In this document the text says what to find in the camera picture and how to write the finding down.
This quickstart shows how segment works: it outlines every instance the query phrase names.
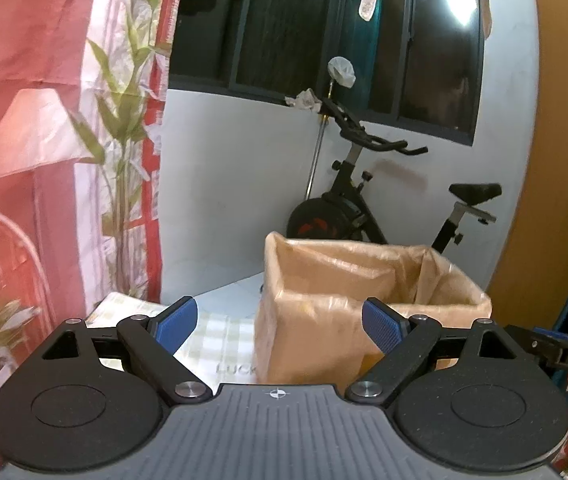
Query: crosshair logo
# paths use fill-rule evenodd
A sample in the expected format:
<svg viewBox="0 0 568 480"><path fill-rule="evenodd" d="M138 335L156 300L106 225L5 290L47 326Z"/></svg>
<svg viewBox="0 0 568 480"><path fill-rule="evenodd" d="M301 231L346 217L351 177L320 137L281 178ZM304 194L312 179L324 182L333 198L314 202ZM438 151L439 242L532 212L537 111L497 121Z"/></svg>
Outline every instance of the crosshair logo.
<svg viewBox="0 0 568 480"><path fill-rule="evenodd" d="M283 399L283 397L286 397L288 395L288 392L285 392L284 390L280 390L279 388L277 388L275 390L271 390L269 392L269 395L273 397L273 399Z"/></svg>

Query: bike handlebar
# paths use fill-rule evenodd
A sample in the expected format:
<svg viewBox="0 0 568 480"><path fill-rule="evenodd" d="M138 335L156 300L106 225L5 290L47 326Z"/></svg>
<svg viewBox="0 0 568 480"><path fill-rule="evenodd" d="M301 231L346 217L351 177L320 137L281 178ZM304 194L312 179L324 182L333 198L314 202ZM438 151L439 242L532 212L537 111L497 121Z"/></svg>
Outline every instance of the bike handlebar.
<svg viewBox="0 0 568 480"><path fill-rule="evenodd" d="M415 150L408 150L408 142L405 140L383 139L375 135L366 133L364 126L360 124L357 118L349 112L343 104L335 103L329 98L322 99L322 113L331 116L340 127L340 135L344 139L350 140L354 144L371 150L373 152L398 152L402 155L421 155L427 153L429 149L426 146Z"/></svg>

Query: white wall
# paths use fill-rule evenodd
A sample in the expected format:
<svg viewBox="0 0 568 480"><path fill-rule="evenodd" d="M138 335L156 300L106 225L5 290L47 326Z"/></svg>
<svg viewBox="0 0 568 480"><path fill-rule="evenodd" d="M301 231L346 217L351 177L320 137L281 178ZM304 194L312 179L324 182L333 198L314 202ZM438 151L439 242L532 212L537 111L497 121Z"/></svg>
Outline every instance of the white wall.
<svg viewBox="0 0 568 480"><path fill-rule="evenodd" d="M169 90L162 126L162 301L262 270L264 237L304 198L318 118Z"/></svg>
<svg viewBox="0 0 568 480"><path fill-rule="evenodd" d="M464 240L446 256L481 286L494 271L516 209L535 121L538 21L535 0L491 0L493 31L484 47L482 95L472 147L366 123L388 139L429 153L363 152L355 175L374 174L364 196L390 243L430 244L450 214L454 182L499 182L486 205L497 224L465 217ZM303 197L317 135L309 112L237 98L169 91L162 127L160 236L162 300L198 294L262 268L262 243L282 230ZM349 143L326 131L314 194Z"/></svg>

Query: blue gripper pad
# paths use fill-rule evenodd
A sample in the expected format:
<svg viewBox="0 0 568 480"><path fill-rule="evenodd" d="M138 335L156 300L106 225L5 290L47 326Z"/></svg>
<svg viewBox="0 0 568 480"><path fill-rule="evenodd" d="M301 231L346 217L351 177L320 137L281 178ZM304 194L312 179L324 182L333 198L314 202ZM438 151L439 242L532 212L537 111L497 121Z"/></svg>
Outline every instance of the blue gripper pad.
<svg viewBox="0 0 568 480"><path fill-rule="evenodd" d="M566 339L568 340L568 334L564 332L557 332L556 330L547 330L545 328L540 328L539 326L533 327L533 332L537 332L539 334L544 334L553 339Z"/></svg>
<svg viewBox="0 0 568 480"><path fill-rule="evenodd" d="M362 306L362 326L378 348L388 354L408 335L410 324L377 298L368 298Z"/></svg>
<svg viewBox="0 0 568 480"><path fill-rule="evenodd" d="M148 331L171 355L184 344L198 323L198 304L184 296L149 321Z"/></svg>

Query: metal pole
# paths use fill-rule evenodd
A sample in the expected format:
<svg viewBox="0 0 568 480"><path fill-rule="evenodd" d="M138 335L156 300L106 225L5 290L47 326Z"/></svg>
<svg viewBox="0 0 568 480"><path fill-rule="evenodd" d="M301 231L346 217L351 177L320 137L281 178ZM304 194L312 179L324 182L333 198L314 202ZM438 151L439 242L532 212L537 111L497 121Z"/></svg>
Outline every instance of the metal pole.
<svg viewBox="0 0 568 480"><path fill-rule="evenodd" d="M331 98L333 94L333 83L335 80L331 77L331 83L328 87L328 98ZM313 154L313 161L311 163L311 171L308 174L308 183L306 184L306 195L304 196L304 200L308 200L311 196L311 189L313 187L313 180L315 179L315 170L317 169L317 161L320 158L320 149L322 147L322 140L324 139L324 131L326 129L326 125L328 124L328 115L322 115L322 119L320 122L320 130L317 134L317 142L315 143L315 153Z"/></svg>

